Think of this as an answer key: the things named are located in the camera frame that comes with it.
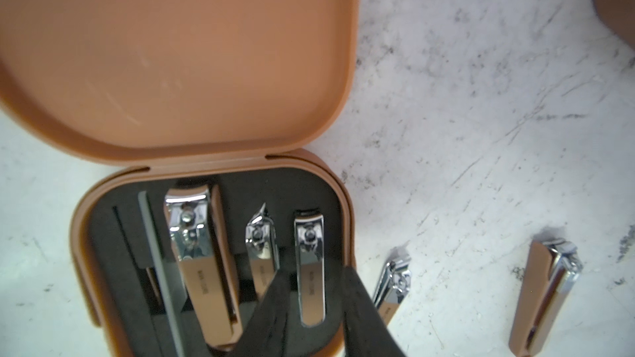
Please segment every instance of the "white marble surface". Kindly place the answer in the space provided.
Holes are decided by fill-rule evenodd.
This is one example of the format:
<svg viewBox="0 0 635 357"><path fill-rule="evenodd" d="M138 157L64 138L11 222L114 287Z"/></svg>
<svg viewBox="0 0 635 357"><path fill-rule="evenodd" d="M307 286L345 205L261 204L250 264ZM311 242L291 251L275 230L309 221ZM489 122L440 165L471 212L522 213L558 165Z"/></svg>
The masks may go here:
<svg viewBox="0 0 635 357"><path fill-rule="evenodd" d="M361 0L358 44L345 110L309 149L351 192L369 289L409 243L389 326L406 354L510 356L513 271L551 227L585 273L541 355L633 356L635 52L591 0ZM0 130L0 355L106 356L67 227L114 169Z"/></svg>

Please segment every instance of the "nail file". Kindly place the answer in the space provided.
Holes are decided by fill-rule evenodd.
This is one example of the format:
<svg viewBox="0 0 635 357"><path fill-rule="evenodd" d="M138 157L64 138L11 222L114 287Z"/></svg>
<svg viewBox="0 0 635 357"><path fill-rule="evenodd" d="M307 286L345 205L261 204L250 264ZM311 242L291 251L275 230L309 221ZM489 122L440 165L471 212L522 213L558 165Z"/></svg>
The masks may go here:
<svg viewBox="0 0 635 357"><path fill-rule="evenodd" d="M563 239L531 243L509 339L512 353L518 357L540 353L581 272L575 244Z"/></svg>
<svg viewBox="0 0 635 357"><path fill-rule="evenodd" d="M203 337L211 346L227 345L234 335L233 308L210 227L210 190L170 189L164 202L172 251Z"/></svg>
<svg viewBox="0 0 635 357"><path fill-rule="evenodd" d="M316 211L298 212L294 228L300 321L315 327L326 317L324 216Z"/></svg>
<svg viewBox="0 0 635 357"><path fill-rule="evenodd" d="M187 292L183 280L179 274L179 267L176 263L166 262L161 254L159 241L157 239L156 228L152 219L150 205L148 204L147 192L139 192L139 209L146 229L152 263L154 264L154 274L157 285L152 282L154 293L160 296L160 300L165 308L170 324L170 332L174 341L174 346L178 357L187 357L187 347L184 343L184 330L182 328L179 313L183 309L187 300Z"/></svg>
<svg viewBox="0 0 635 357"><path fill-rule="evenodd" d="M258 299L262 300L280 267L274 221L267 213L266 203L250 219L244 232L253 285Z"/></svg>

